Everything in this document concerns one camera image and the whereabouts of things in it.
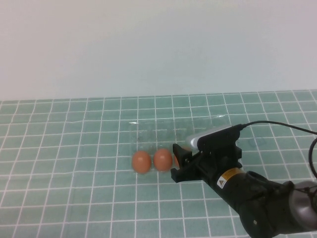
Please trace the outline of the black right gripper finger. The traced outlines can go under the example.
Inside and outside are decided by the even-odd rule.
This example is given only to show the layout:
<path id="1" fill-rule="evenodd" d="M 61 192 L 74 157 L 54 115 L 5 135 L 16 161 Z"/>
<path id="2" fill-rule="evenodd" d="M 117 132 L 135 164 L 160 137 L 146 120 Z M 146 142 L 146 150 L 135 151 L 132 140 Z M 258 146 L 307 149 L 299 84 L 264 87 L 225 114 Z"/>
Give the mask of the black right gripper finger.
<path id="1" fill-rule="evenodd" d="M 192 158 L 192 149 L 189 146 L 181 146 L 174 143 L 172 146 L 176 167 L 183 168 Z"/>
<path id="2" fill-rule="evenodd" d="M 194 162 L 185 165 L 179 169 L 173 168 L 170 170 L 171 178 L 174 182 L 184 181 L 199 181 L 201 180 L 200 172 Z"/>

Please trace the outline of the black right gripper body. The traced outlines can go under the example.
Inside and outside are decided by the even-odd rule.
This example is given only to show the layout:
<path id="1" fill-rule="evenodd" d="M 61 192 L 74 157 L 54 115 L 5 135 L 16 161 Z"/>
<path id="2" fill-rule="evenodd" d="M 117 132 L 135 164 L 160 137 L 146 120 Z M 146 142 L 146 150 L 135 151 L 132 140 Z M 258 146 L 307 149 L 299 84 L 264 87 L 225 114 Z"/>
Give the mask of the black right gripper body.
<path id="1" fill-rule="evenodd" d="M 219 177 L 229 169 L 242 168 L 242 150 L 236 145 L 240 128 L 218 128 L 190 136 L 190 147 L 199 150 L 197 168 L 202 180 L 216 185 Z"/>

